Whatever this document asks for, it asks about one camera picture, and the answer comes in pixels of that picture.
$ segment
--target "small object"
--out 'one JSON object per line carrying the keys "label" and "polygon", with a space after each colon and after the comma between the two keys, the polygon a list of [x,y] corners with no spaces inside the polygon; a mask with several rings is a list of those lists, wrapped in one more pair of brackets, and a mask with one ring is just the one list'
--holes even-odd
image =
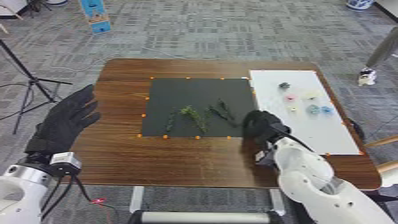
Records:
{"label": "small object", "polygon": [[99,198],[91,201],[91,204],[95,205],[102,205],[106,203],[107,199],[106,198]]}
{"label": "small object", "polygon": [[290,107],[290,111],[292,112],[298,112],[298,107]]}
{"label": "small object", "polygon": [[287,96],[287,100],[289,100],[290,102],[294,102],[294,101],[296,101],[296,95],[289,95],[289,96]]}
{"label": "small object", "polygon": [[317,105],[312,105],[312,106],[308,107],[308,112],[310,112],[312,114],[319,114],[319,113],[321,113],[321,107],[319,107]]}
{"label": "small object", "polygon": [[376,85],[376,79],[378,79],[378,71],[372,68],[365,68],[360,73],[360,80],[358,80],[360,86]]}
{"label": "small object", "polygon": [[287,82],[283,82],[283,83],[280,84],[280,88],[282,88],[283,90],[287,90],[287,89],[290,88],[290,84],[289,84]]}
{"label": "small object", "polygon": [[310,100],[315,100],[319,97],[321,97],[321,92],[319,92],[319,91],[314,91],[314,92],[310,92],[310,93],[306,94],[306,98],[308,98]]}
{"label": "small object", "polygon": [[322,107],[322,112],[324,112],[326,114],[333,114],[333,108],[328,107],[328,106],[324,106],[324,107]]}

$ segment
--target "light stand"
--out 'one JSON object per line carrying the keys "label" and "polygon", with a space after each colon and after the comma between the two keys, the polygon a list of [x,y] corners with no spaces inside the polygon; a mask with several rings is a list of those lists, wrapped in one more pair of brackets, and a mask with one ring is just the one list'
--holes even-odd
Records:
{"label": "light stand", "polygon": [[[15,124],[15,131],[13,131],[13,134],[17,134],[17,131],[19,131],[19,127],[20,127],[20,122],[22,122],[22,116],[28,112],[31,112],[33,110],[36,110],[40,107],[44,107],[49,103],[58,103],[58,91],[59,91],[59,86],[61,84],[67,84],[67,85],[74,85],[70,82],[61,82],[61,81],[56,81],[56,80],[51,80],[51,79],[40,79],[35,77],[33,73],[29,72],[24,64],[22,64],[22,61],[20,59],[17,58],[17,55],[0,39],[0,45],[3,45],[3,48],[4,48],[4,51],[8,52],[12,58],[13,58],[13,61],[29,77],[29,88],[28,88],[28,93],[26,93],[26,97],[24,97],[24,102],[22,102],[22,110],[20,110],[20,113],[19,113],[19,119],[17,119],[17,124]],[[42,82],[52,82],[52,83],[58,83],[58,86],[56,86],[56,90],[54,92],[49,90],[47,86],[42,84]],[[33,87],[38,87],[45,97],[47,97],[47,102],[42,103],[36,107],[33,107],[31,109],[28,109],[28,100],[29,100],[29,92],[33,90]]]}

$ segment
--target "table leg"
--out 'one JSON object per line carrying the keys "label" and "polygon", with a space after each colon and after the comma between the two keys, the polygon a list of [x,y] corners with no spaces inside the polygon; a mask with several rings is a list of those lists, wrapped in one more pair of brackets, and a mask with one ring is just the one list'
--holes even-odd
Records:
{"label": "table leg", "polygon": [[141,210],[143,198],[145,198],[145,187],[136,186],[134,187],[132,203],[131,203],[131,212],[132,213]]}
{"label": "table leg", "polygon": [[280,189],[271,189],[271,201],[273,201],[273,211],[285,216],[287,209],[283,203],[283,193]]}

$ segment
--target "white paper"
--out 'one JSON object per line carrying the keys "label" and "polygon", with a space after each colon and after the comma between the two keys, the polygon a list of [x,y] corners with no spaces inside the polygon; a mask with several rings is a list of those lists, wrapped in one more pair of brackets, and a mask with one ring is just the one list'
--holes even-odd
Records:
{"label": "white paper", "polygon": [[[315,71],[253,70],[251,77],[260,110],[267,110],[278,115],[292,128],[292,135],[315,152],[322,155],[328,153],[360,155],[358,144]],[[283,82],[290,83],[287,90],[280,88]],[[319,97],[310,100],[308,95],[314,94],[319,94]],[[287,100],[289,95],[296,96],[292,102]],[[331,107],[333,113],[312,114],[308,112],[312,105]]]}

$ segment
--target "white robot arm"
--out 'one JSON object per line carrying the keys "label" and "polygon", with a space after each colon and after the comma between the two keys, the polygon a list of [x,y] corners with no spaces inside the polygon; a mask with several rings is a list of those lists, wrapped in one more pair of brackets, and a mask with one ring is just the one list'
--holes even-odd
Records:
{"label": "white robot arm", "polygon": [[276,148],[280,187],[303,203],[315,223],[395,224],[353,183],[335,177],[324,157],[289,138],[276,142]]}

